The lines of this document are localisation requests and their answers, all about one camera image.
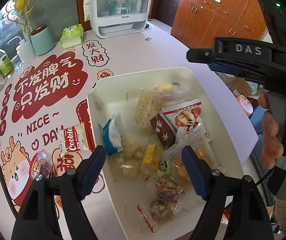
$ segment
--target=transparent cabinet door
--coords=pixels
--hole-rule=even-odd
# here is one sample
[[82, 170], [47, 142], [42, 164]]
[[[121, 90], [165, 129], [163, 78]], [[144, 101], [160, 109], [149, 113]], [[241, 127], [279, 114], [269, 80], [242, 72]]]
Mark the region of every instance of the transparent cabinet door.
[[147, 13], [149, 0], [97, 0], [98, 17]]

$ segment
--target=white plastic bin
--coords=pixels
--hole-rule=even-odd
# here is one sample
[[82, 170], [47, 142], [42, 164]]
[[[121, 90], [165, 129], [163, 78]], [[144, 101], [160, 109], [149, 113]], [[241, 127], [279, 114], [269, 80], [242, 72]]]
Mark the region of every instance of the white plastic bin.
[[145, 28], [151, 0], [84, 0], [85, 21], [100, 38], [140, 32]]
[[[170, 68], [113, 76], [99, 80], [95, 88], [88, 94], [88, 106], [95, 145], [103, 145], [102, 130], [114, 114], [120, 130], [139, 129], [134, 122], [136, 105], [142, 91], [152, 90], [168, 82], [185, 79], [192, 87], [191, 98], [200, 98], [202, 114], [207, 132], [213, 137], [210, 145], [221, 171], [227, 176], [242, 178], [244, 175], [236, 150], [227, 130], [193, 72], [187, 68]], [[151, 193], [144, 180], [138, 178], [115, 177], [105, 162], [103, 175], [106, 181], [113, 207], [123, 231], [130, 240], [173, 240], [195, 228], [205, 202], [196, 195], [191, 187], [181, 197], [183, 207], [188, 210], [178, 212], [174, 222], [170, 219], [162, 221], [158, 231], [151, 233], [142, 217], [138, 214], [137, 205], [148, 206]]]

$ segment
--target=green tissue pack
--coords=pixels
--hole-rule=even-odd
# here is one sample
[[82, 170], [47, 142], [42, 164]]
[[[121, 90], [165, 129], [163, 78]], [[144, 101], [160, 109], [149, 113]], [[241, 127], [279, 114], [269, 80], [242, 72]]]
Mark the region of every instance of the green tissue pack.
[[84, 29], [81, 24], [73, 25], [63, 30], [60, 43], [63, 49], [67, 49], [83, 43]]

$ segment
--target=human hand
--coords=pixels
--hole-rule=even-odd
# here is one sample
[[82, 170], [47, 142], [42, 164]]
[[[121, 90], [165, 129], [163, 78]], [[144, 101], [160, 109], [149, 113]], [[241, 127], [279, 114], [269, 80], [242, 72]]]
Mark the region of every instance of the human hand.
[[[268, 101], [265, 95], [260, 95], [258, 103], [261, 107], [269, 109]], [[280, 143], [276, 135], [279, 131], [279, 125], [276, 122], [270, 111], [266, 111], [262, 118], [263, 127], [263, 150], [262, 162], [267, 169], [272, 169], [275, 165], [275, 160], [283, 154], [283, 145]]]

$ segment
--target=person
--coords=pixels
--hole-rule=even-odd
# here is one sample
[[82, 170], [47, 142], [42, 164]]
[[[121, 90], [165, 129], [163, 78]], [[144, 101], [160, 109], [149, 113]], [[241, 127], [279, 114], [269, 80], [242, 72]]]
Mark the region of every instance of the person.
[[[265, 95], [259, 96], [258, 103], [261, 107], [269, 109], [268, 101]], [[283, 145], [277, 139], [276, 135], [279, 131], [278, 123], [269, 111], [264, 113], [262, 118], [263, 127], [263, 150], [262, 162], [267, 169], [272, 169], [275, 165], [275, 160], [283, 154]], [[286, 235], [286, 198], [276, 201], [276, 217], [280, 225], [280, 231]]]

